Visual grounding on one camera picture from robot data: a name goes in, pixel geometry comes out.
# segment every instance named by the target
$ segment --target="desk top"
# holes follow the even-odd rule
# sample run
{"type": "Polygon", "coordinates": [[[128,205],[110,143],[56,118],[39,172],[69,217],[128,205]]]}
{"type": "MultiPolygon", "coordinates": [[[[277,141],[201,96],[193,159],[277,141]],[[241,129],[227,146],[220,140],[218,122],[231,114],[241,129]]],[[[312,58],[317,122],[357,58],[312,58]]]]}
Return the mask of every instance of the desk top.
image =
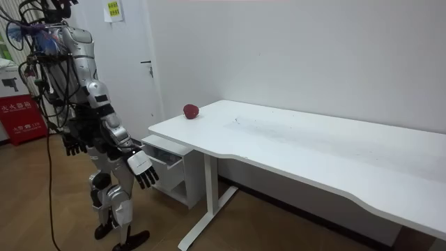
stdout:
{"type": "Polygon", "coordinates": [[[149,131],[333,192],[446,240],[446,135],[228,100],[149,131]]]}

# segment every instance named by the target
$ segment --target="wooden floor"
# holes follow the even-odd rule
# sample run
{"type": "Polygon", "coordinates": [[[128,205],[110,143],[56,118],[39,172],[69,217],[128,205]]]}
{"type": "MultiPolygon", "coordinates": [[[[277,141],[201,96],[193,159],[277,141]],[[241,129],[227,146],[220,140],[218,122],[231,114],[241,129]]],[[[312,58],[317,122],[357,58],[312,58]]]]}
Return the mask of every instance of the wooden floor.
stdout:
{"type": "MultiPolygon", "coordinates": [[[[118,243],[115,231],[101,241],[93,237],[98,220],[87,181],[95,167],[85,154],[66,157],[57,136],[50,138],[50,146],[56,242],[62,251],[111,250],[118,243]]],[[[49,231],[46,139],[0,147],[0,163],[0,250],[55,250],[49,231]]],[[[151,232],[137,250],[177,250],[206,211],[205,201],[189,211],[156,190],[138,186],[133,198],[132,230],[151,232]]],[[[370,249],[239,191],[190,250],[370,249]]]]}

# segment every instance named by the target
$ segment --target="red fire extinguisher box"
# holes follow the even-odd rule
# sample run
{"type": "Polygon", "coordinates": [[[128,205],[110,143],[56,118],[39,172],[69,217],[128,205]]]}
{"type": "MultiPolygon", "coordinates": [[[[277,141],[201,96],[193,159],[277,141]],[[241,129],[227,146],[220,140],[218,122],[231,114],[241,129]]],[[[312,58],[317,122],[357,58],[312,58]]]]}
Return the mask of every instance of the red fire extinguisher box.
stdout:
{"type": "Polygon", "coordinates": [[[16,146],[47,134],[47,127],[31,95],[0,98],[0,120],[10,142],[16,146]]]}

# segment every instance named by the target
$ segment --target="white door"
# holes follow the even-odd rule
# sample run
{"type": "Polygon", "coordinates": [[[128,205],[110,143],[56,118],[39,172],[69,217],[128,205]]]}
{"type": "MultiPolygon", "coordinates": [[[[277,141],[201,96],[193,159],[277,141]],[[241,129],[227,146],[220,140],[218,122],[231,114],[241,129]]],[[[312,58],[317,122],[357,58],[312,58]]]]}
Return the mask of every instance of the white door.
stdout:
{"type": "Polygon", "coordinates": [[[104,22],[101,0],[73,6],[71,26],[91,32],[95,41],[98,77],[110,93],[111,104],[133,139],[148,135],[161,122],[161,102],[150,74],[150,50],[145,8],[140,0],[121,0],[123,22],[104,22]]]}

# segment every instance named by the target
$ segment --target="robot finger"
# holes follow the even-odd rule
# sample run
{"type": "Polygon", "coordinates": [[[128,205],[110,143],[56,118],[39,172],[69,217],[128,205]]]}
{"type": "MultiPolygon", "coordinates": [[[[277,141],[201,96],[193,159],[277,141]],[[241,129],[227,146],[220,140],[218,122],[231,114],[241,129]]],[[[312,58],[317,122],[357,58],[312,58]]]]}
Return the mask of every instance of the robot finger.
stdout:
{"type": "Polygon", "coordinates": [[[144,187],[144,183],[142,182],[142,179],[141,179],[140,175],[136,175],[135,178],[136,178],[136,180],[138,181],[139,187],[140,187],[141,189],[144,189],[144,188],[145,188],[145,187],[144,187]]]}
{"type": "Polygon", "coordinates": [[[148,170],[151,172],[153,178],[155,178],[155,180],[159,181],[160,177],[158,177],[158,174],[155,172],[155,168],[153,167],[149,167],[148,170]]]}
{"type": "Polygon", "coordinates": [[[146,175],[148,179],[151,180],[152,185],[155,185],[155,180],[153,179],[151,173],[148,170],[146,170],[143,175],[146,175]]]}
{"type": "Polygon", "coordinates": [[[145,174],[141,174],[141,177],[144,180],[146,187],[149,188],[151,186],[151,184],[148,182],[147,176],[145,174]]]}

